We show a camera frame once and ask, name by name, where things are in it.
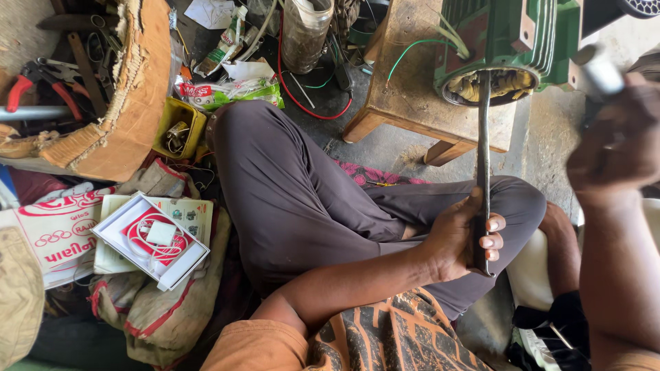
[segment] floral mat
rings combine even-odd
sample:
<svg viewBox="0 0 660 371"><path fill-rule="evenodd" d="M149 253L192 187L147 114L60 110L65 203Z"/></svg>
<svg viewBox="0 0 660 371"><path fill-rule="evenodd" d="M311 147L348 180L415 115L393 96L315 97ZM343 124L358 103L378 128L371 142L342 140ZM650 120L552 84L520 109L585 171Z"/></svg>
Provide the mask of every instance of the floral mat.
<svg viewBox="0 0 660 371"><path fill-rule="evenodd" d="M376 183L389 183L389 184L428 184L426 180L417 179L417 178L408 178L407 176L401 176L398 174L393 174L391 172L383 172L381 170L376 170L368 168L362 165L351 164L350 162L344 162L340 160L335 160L335 162L348 174L348 176L353 179L358 186L362 188L371 188L378 187L378 185L369 182Z"/></svg>

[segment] green motor housing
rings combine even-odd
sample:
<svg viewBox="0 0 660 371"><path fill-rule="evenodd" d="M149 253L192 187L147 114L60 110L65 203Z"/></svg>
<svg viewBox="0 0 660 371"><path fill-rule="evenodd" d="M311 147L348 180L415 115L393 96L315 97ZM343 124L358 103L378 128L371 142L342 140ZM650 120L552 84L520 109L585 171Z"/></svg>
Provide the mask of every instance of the green motor housing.
<svg viewBox="0 0 660 371"><path fill-rule="evenodd" d="M534 91L548 85L575 89L579 77L570 57L578 50L582 0L444 0L442 15L470 51L462 60L453 48L438 44L434 87L448 102L477 107L448 82L483 69L524 70L534 78ZM493 97L491 106L510 102L514 92Z"/></svg>

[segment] screwdriver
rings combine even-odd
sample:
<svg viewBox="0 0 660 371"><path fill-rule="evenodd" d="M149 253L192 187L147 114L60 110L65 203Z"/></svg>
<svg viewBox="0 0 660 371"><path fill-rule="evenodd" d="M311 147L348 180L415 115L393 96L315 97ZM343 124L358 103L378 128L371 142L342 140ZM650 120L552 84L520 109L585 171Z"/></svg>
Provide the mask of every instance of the screwdriver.
<svg viewBox="0 0 660 371"><path fill-rule="evenodd" d="M396 186L396 184L392 184L392 183L378 183L378 182L371 182L369 180L367 180L367 183L376 184L377 186L381 186L381 187Z"/></svg>

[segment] torn cardboard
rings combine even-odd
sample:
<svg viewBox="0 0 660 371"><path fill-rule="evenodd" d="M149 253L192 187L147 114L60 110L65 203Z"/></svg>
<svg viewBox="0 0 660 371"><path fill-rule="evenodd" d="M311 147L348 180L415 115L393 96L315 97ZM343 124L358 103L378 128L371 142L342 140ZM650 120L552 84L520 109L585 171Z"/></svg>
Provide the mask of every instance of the torn cardboard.
<svg viewBox="0 0 660 371"><path fill-rule="evenodd" d="M151 149L167 96L169 12L164 0L121 0L117 31L124 48L105 117L62 137L5 138L0 162L52 174L130 179Z"/></svg>

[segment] stool leg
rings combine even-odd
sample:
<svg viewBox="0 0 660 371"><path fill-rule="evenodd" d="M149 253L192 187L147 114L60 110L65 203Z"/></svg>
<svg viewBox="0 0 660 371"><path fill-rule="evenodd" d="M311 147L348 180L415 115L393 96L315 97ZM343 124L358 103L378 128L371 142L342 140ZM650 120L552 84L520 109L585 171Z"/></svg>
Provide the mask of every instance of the stool leg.
<svg viewBox="0 0 660 371"><path fill-rule="evenodd" d="M442 166L474 147L474 145L465 142L454 144L439 141L426 151L426 154L424 155L424 163L431 166Z"/></svg>
<svg viewBox="0 0 660 371"><path fill-rule="evenodd" d="M384 121L383 117L361 108L346 124L342 138L346 143L359 142Z"/></svg>

